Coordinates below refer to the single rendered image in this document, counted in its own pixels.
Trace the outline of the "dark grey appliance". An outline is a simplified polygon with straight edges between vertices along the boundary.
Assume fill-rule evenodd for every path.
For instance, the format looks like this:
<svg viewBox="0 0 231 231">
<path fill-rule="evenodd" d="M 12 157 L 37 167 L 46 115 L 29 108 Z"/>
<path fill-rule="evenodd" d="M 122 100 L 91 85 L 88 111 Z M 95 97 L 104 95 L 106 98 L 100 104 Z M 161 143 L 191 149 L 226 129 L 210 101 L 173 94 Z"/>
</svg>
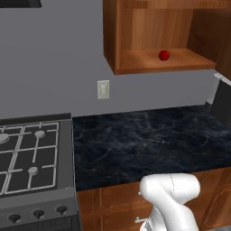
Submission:
<svg viewBox="0 0 231 231">
<path fill-rule="evenodd" d="M 231 129 L 231 80 L 220 73 L 213 76 L 210 97 L 206 107 L 222 125 Z"/>
</svg>

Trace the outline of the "wooden drawer front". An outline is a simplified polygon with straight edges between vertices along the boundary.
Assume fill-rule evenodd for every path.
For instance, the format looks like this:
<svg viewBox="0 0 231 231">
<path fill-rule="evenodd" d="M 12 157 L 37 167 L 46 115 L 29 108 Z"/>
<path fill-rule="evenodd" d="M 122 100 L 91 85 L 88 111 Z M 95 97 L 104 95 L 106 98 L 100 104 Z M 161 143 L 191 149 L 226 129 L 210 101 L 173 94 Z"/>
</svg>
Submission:
<svg viewBox="0 0 231 231">
<path fill-rule="evenodd" d="M 137 217 L 148 218 L 151 206 L 132 207 L 118 210 L 90 213 L 81 216 L 83 231 L 140 231 L 142 222 L 136 223 Z"/>
<path fill-rule="evenodd" d="M 139 182 L 133 182 L 79 191 L 77 195 L 80 210 L 88 213 L 98 209 L 150 205 L 138 194 L 139 187 Z"/>
</svg>

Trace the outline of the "open wooden wall cabinet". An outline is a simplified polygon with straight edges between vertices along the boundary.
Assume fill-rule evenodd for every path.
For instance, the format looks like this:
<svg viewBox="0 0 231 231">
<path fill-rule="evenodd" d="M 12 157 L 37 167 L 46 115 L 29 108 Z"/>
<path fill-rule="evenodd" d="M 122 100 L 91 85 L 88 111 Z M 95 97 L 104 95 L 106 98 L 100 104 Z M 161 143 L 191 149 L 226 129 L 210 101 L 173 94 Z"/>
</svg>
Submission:
<svg viewBox="0 0 231 231">
<path fill-rule="evenodd" d="M 230 7 L 231 0 L 103 0 L 106 60 L 116 75 L 215 69 L 187 48 L 193 11 Z"/>
</svg>

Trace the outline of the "wooden base cupboard door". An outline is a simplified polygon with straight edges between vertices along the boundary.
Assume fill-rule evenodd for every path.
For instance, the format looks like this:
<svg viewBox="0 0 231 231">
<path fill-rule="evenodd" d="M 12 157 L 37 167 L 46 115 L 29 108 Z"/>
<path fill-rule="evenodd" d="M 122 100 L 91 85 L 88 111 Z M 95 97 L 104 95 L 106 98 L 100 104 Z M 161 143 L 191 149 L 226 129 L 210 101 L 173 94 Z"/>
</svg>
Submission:
<svg viewBox="0 0 231 231">
<path fill-rule="evenodd" d="M 231 167 L 199 174 L 201 191 L 193 206 L 199 229 L 231 226 Z"/>
</svg>

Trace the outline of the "dark range hood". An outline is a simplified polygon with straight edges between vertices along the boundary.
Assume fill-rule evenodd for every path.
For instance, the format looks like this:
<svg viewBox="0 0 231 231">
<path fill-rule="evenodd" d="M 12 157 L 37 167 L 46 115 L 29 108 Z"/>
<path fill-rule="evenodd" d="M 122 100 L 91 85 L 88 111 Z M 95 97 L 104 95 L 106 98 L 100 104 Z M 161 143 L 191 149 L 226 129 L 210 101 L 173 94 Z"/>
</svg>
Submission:
<svg viewBox="0 0 231 231">
<path fill-rule="evenodd" d="M 40 8 L 41 0 L 0 0 L 0 8 Z"/>
</svg>

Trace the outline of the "white wall light switch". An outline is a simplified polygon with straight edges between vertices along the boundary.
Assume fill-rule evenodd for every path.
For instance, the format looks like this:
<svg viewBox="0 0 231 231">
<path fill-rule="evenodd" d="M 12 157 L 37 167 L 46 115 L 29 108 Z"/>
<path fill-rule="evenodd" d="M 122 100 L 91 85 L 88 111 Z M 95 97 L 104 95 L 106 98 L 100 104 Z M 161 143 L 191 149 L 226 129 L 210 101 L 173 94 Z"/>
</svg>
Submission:
<svg viewBox="0 0 231 231">
<path fill-rule="evenodd" d="M 109 99 L 109 81 L 99 80 L 97 82 L 97 98 Z"/>
</svg>

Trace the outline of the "grey gas hob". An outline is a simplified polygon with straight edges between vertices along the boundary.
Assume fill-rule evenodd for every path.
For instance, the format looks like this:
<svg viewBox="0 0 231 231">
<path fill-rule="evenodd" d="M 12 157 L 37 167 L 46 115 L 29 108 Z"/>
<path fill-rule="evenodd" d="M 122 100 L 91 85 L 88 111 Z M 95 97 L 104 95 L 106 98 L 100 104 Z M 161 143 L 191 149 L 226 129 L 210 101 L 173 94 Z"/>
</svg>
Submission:
<svg viewBox="0 0 231 231">
<path fill-rule="evenodd" d="M 70 113 L 0 119 L 0 231 L 81 231 Z"/>
</svg>

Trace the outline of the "red apple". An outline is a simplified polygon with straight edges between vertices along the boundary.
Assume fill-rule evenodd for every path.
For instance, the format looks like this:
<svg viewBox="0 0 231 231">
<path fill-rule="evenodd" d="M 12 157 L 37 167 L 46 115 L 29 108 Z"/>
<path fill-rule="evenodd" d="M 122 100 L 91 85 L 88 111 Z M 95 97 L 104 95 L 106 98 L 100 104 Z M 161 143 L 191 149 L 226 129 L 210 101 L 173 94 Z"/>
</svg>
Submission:
<svg viewBox="0 0 231 231">
<path fill-rule="evenodd" d="M 168 51 L 160 51 L 159 53 L 159 59 L 162 61 L 168 60 L 170 57 L 170 53 Z"/>
</svg>

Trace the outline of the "wooden cabinet door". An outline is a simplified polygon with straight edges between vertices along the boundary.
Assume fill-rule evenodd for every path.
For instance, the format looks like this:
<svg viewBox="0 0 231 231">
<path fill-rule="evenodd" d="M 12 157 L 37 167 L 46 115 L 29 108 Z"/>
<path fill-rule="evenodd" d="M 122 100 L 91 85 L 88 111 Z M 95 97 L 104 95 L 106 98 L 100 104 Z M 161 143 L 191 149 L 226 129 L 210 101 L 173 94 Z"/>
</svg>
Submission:
<svg viewBox="0 0 231 231">
<path fill-rule="evenodd" d="M 215 63 L 215 70 L 231 81 L 231 7 L 195 9 L 187 48 Z"/>
</svg>

